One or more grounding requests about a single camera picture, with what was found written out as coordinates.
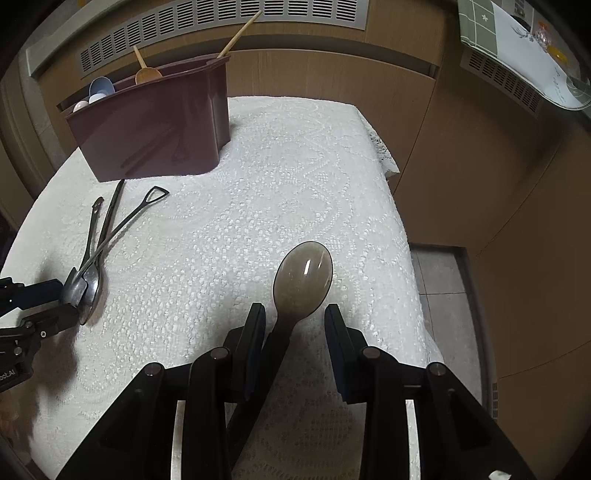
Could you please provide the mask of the green checkered cloth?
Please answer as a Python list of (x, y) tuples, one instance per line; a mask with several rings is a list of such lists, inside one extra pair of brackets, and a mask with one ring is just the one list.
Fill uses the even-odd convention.
[(590, 67), (574, 42), (529, 1), (459, 1), (460, 40), (534, 88), (547, 102), (590, 108)]

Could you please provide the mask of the light blue plastic spoon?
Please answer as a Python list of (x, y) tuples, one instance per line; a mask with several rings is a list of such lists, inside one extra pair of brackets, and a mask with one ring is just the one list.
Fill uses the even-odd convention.
[(112, 95), (115, 92), (112, 81), (105, 76), (95, 78), (89, 85), (89, 97), (88, 102), (94, 103), (107, 96)]

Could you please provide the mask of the metal spoon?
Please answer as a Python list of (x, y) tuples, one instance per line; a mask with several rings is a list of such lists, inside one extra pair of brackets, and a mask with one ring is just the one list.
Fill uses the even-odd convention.
[[(98, 222), (98, 217), (99, 217), (100, 208), (101, 208), (102, 203), (103, 203), (103, 198), (98, 197), (92, 205), (89, 230), (88, 230), (86, 247), (85, 247), (85, 252), (84, 252), (83, 259), (82, 259), (82, 263), (85, 263), (90, 258), (91, 254), (92, 254), (92, 242), (93, 242), (93, 237), (94, 237), (94, 234), (96, 231), (96, 225)], [(80, 303), (78, 305), (78, 310), (80, 312), (80, 324), (84, 325), (88, 321), (88, 319), (92, 313), (93, 303), (96, 298), (96, 293), (97, 293), (97, 290), (99, 287), (98, 267), (95, 264), (91, 264), (83, 272), (82, 278), (85, 280), (85, 282), (87, 284), (87, 288), (85, 290), (85, 293), (84, 293), (82, 299), (80, 300)]]
[[(107, 234), (110, 231), (112, 220), (113, 220), (113, 217), (115, 214), (115, 210), (118, 206), (119, 199), (122, 194), (124, 183), (125, 183), (125, 180), (121, 179), (116, 185), (115, 191), (111, 197), (111, 200), (110, 200), (110, 203), (109, 203), (109, 206), (107, 209), (105, 219), (102, 224), (102, 228), (101, 228), (100, 235), (98, 238), (97, 246), (100, 246), (102, 244), (102, 242), (106, 239)], [(95, 251), (90, 256), (92, 263), (84, 271), (83, 278), (87, 282), (87, 285), (88, 285), (87, 290), (88, 291), (92, 290), (92, 291), (96, 292), (98, 289), (98, 286), (99, 286), (99, 282), (101, 279), (101, 273), (100, 273), (100, 269), (98, 267), (98, 260), (97, 260), (97, 258), (99, 256), (100, 256), (99, 252)]]

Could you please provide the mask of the grey translucent black-handled spoon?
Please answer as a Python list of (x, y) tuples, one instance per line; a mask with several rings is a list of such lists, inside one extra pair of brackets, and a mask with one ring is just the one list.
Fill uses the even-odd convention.
[(280, 263), (273, 281), (276, 323), (266, 337), (259, 359), (253, 365), (249, 397), (238, 403), (228, 426), (228, 467), (235, 467), (250, 433), (262, 412), (267, 395), (290, 346), (297, 322), (322, 305), (332, 284), (332, 256), (317, 241), (298, 244)]

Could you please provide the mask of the white lace tablecloth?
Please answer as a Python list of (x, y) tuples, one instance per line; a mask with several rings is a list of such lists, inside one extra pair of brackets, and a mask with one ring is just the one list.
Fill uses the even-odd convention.
[[(355, 106), (298, 98), (230, 98), (231, 139), (199, 176), (127, 181), (114, 224), (153, 185), (150, 206), (105, 255), (105, 284), (85, 326), (50, 339), (33, 378), (8, 392), (21, 452), (56, 478), (84, 436), (140, 367), (192, 363), (266, 306), (280, 261), (308, 240), (332, 255), (334, 279), (298, 323), (233, 479), (358, 479), (365, 405), (335, 388), (324, 308), (402, 363), (441, 360), (428, 336), (404, 224), (383, 173), (391, 155)], [(91, 205), (108, 205), (79, 149), (42, 191), (1, 272), (31, 284), (65, 280), (79, 265)]]

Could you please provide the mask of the grey ventilation grille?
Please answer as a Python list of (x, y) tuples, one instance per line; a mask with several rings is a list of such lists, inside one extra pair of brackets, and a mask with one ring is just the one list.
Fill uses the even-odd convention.
[(367, 0), (172, 1), (136, 15), (92, 41), (78, 54), (82, 77), (132, 52), (184, 34), (260, 22), (297, 22), (356, 30), (367, 26)]

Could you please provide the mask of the wooden chopstick right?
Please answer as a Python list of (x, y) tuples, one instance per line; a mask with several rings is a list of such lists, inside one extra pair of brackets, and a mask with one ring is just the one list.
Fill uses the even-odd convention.
[(260, 15), (262, 15), (262, 14), (263, 14), (263, 11), (259, 10), (256, 12), (255, 15), (252, 16), (252, 18), (249, 18), (249, 21), (246, 22), (245, 24), (243, 24), (242, 27), (240, 27), (240, 29), (238, 30), (238, 32), (236, 32), (235, 35), (233, 35), (231, 40), (229, 40), (226, 43), (226, 45), (223, 47), (221, 52), (219, 52), (219, 54), (217, 55), (217, 59), (223, 58), (226, 55), (228, 55), (229, 51), (235, 46), (235, 44), (238, 42), (238, 40), (240, 38), (242, 38), (242, 35), (245, 34), (245, 31), (248, 30), (249, 27), (252, 26), (252, 24), (255, 23), (256, 20), (259, 19)]

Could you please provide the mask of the purple plastic utensil caddy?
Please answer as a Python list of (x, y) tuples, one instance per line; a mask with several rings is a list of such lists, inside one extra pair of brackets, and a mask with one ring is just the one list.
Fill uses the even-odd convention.
[(100, 182), (199, 175), (215, 169), (230, 140), (228, 56), (162, 65), (142, 85), (129, 76), (115, 92), (70, 113), (70, 131)]

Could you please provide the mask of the small side vent grille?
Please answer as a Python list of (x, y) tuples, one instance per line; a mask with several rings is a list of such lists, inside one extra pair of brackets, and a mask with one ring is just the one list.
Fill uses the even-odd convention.
[(464, 48), (461, 67), (501, 91), (535, 118), (542, 106), (541, 95), (525, 81), (487, 55)]

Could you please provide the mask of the white plastic spoon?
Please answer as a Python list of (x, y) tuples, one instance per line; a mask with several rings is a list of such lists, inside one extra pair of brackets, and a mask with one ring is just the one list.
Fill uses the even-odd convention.
[(74, 105), (72, 112), (75, 113), (83, 108), (86, 108), (88, 105), (89, 102), (87, 100), (80, 100)]

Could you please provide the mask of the brown wooden spoon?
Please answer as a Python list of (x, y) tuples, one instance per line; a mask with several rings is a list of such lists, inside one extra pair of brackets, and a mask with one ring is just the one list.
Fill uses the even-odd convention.
[(158, 69), (153, 68), (153, 67), (149, 67), (145, 63), (145, 61), (144, 61), (144, 59), (143, 59), (143, 57), (136, 45), (133, 46), (133, 51), (134, 51), (135, 57), (137, 59), (137, 62), (139, 63), (139, 66), (140, 66), (139, 70), (134, 75), (134, 81), (135, 81), (136, 85), (155, 81), (155, 80), (158, 80), (162, 77), (162, 73)]

